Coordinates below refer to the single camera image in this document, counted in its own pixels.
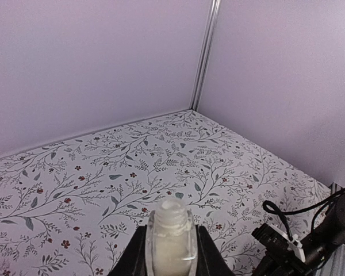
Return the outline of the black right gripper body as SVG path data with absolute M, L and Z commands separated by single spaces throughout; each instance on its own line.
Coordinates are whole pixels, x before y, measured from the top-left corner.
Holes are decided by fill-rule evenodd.
M 313 275 L 313 270 L 302 263 L 293 252 L 276 254 L 268 251 L 266 257 L 269 257 L 273 263 L 266 275 Z

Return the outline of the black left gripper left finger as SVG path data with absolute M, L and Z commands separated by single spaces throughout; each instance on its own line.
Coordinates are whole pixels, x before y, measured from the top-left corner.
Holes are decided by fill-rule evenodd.
M 139 226 L 134 232 L 117 264 L 108 276 L 145 276 L 145 234 L 147 227 Z

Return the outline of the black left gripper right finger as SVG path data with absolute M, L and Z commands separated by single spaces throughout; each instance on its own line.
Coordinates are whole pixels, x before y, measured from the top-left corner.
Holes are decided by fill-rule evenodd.
M 208 230 L 197 225 L 197 268 L 196 276 L 235 276 L 221 256 Z

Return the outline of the clear nail polish bottle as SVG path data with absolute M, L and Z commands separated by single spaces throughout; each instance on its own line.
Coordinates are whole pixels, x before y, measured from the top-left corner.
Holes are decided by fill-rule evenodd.
M 145 234 L 147 275 L 195 275 L 197 260 L 192 212 L 179 198 L 162 199 L 151 212 Z

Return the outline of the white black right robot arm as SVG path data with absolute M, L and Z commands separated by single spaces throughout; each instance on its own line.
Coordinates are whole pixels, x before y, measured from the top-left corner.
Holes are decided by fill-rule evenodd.
M 345 244 L 345 188 L 301 210 L 283 212 L 271 201 L 264 201 L 262 207 L 267 213 L 277 215 L 286 230 L 263 224 L 253 231 L 253 237 L 266 248 L 254 275 L 315 275 Z M 299 239 L 291 232 L 287 216 L 311 209 L 317 209 L 317 212 L 310 233 Z

